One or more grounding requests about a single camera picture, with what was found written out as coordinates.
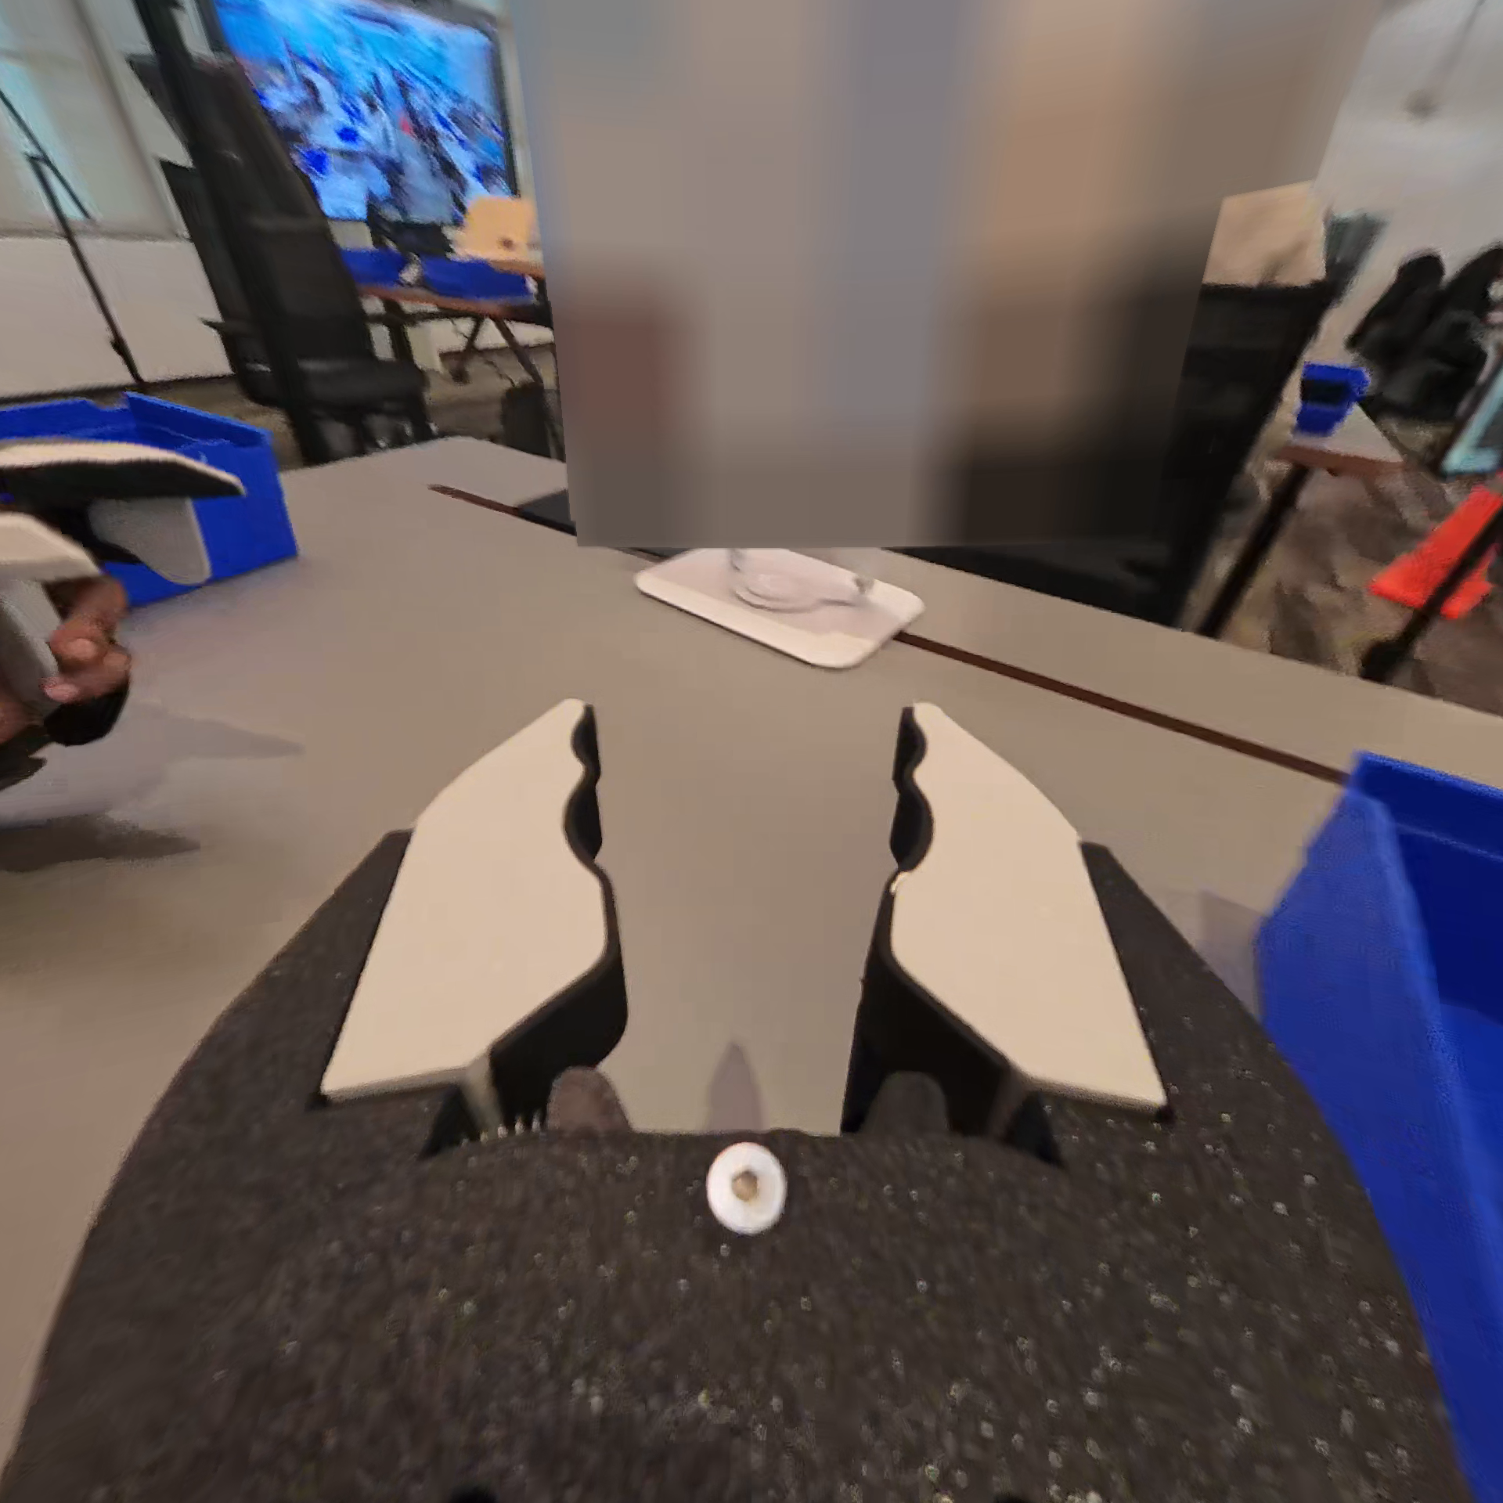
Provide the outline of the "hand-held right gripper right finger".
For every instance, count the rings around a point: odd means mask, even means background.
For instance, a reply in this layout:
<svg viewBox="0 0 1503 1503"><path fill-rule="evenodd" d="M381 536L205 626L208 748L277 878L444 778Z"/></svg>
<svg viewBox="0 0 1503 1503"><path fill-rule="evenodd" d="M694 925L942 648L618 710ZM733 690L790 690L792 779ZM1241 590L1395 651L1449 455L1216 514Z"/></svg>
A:
<svg viewBox="0 0 1503 1503"><path fill-rule="evenodd" d="M860 976L860 1122L927 1080L954 1134L1047 1134L1047 1098L1164 1116L1074 822L921 701L892 735L892 874Z"/></svg>

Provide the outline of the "wall television screen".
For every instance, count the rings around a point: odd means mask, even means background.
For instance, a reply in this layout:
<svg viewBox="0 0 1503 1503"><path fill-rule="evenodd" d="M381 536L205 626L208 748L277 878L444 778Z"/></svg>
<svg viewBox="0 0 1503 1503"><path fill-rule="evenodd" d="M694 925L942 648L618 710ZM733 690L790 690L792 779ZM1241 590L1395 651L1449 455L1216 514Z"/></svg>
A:
<svg viewBox="0 0 1503 1503"><path fill-rule="evenodd" d="M202 3L333 221L460 225L515 199L505 41L487 3Z"/></svg>

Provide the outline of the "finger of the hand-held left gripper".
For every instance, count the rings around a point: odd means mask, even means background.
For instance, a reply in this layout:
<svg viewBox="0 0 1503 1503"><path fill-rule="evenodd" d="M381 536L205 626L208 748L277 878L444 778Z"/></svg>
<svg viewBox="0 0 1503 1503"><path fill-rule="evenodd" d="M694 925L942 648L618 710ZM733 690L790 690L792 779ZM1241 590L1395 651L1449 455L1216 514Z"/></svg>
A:
<svg viewBox="0 0 1503 1503"><path fill-rule="evenodd" d="M96 560L62 536L57 529L51 529L36 516L26 514L0 514L0 583L36 583L36 586L55 586L55 583L81 583L99 574Z"/></svg>
<svg viewBox="0 0 1503 1503"><path fill-rule="evenodd" d="M8 439L0 490L22 506L86 506L146 500L239 500L248 487L190 455L134 439Z"/></svg>

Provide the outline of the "white flat stand base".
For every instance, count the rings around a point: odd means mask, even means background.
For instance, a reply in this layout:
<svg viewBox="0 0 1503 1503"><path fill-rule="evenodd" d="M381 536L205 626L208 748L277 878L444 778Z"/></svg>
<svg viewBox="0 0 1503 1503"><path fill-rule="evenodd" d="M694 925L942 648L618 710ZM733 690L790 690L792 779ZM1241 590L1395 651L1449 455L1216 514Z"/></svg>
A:
<svg viewBox="0 0 1503 1503"><path fill-rule="evenodd" d="M821 671L860 667L923 618L923 602L885 581L876 581L875 597L858 609L748 609L730 597L725 548L686 548L664 561L650 561L635 574L635 586L656 606L667 606L753 648L770 648L792 665Z"/></svg>

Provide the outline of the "person's left hand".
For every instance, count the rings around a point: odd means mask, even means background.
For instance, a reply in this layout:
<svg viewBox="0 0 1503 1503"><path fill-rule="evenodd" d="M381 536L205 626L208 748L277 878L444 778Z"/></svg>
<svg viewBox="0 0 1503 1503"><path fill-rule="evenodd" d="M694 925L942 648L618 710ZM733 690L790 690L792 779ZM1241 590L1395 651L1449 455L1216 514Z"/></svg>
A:
<svg viewBox="0 0 1503 1503"><path fill-rule="evenodd" d="M48 748L99 741L129 697L129 651L119 631L127 618L127 590L113 574L51 583L57 626L51 631L55 671L22 697L0 684L0 748L8 758L36 756Z"/></svg>

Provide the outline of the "small wooden board stand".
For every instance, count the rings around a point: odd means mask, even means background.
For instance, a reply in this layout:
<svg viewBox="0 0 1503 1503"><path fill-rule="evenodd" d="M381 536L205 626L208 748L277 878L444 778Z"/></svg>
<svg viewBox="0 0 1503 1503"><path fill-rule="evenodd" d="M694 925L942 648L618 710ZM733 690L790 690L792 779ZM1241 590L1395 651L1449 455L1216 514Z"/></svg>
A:
<svg viewBox="0 0 1503 1503"><path fill-rule="evenodd" d="M473 199L460 216L454 258L487 260L494 267L542 267L536 201Z"/></svg>

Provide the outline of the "orange floor marker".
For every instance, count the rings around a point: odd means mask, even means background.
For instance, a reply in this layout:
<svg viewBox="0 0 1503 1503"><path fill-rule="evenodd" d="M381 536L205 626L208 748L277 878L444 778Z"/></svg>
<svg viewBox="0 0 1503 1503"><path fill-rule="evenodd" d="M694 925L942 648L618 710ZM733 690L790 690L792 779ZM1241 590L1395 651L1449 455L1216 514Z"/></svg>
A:
<svg viewBox="0 0 1503 1503"><path fill-rule="evenodd" d="M1445 583L1476 534L1498 521L1498 506L1498 490L1473 487L1413 548L1375 570L1366 590L1402 609L1421 609L1421 602ZM1440 606L1445 622L1470 618L1493 590L1493 556L1498 545L1480 556L1470 581L1462 581L1457 590Z"/></svg>

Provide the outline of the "wooden office desk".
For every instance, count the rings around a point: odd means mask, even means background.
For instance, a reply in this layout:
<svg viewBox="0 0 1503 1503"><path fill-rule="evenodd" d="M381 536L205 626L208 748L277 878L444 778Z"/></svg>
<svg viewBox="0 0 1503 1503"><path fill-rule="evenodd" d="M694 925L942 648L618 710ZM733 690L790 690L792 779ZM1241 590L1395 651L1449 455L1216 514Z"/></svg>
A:
<svg viewBox="0 0 1503 1503"><path fill-rule="evenodd" d="M515 336L515 326L556 332L556 305L545 291L532 299L458 299L430 285L356 285L356 292L362 303L381 305L381 311L365 311L365 320L386 326L386 345L394 361L416 365L411 336L409 336L411 323L472 320L472 345L460 361L472 361L480 332L494 326L505 347L515 355L525 382L545 390L545 376L530 345L521 345Z"/></svg>

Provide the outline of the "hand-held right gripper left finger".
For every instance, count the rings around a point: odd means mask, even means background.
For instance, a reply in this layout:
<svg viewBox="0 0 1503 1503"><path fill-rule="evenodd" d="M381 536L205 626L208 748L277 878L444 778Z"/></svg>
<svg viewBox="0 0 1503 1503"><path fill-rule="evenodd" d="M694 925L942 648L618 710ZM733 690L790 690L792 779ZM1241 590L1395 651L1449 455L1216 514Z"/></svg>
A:
<svg viewBox="0 0 1503 1503"><path fill-rule="evenodd" d="M597 712L560 701L424 807L322 1106L439 1093L473 1138L525 1134L567 1071L618 1050L631 996L597 787Z"/></svg>

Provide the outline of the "small blue bin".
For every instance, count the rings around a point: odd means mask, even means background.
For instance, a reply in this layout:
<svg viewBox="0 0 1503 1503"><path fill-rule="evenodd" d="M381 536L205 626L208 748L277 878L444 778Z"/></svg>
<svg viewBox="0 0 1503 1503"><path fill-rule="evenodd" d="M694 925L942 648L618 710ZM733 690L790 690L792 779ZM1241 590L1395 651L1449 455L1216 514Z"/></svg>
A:
<svg viewBox="0 0 1503 1503"><path fill-rule="evenodd" d="M1312 439L1332 436L1361 409L1366 394L1366 365L1305 361L1292 433Z"/></svg>

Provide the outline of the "black floor pole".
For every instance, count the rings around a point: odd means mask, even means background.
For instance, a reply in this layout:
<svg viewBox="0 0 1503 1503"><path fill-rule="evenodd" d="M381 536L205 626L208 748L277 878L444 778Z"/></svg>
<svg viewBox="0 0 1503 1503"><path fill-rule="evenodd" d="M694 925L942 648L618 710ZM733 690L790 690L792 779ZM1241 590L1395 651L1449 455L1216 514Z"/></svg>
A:
<svg viewBox="0 0 1503 1503"><path fill-rule="evenodd" d="M245 165L239 131L233 131L233 71L212 58L190 50L180 32L180 3L172 0L134 0L134 17L146 36L146 90L178 131L202 177L232 177Z"/></svg>

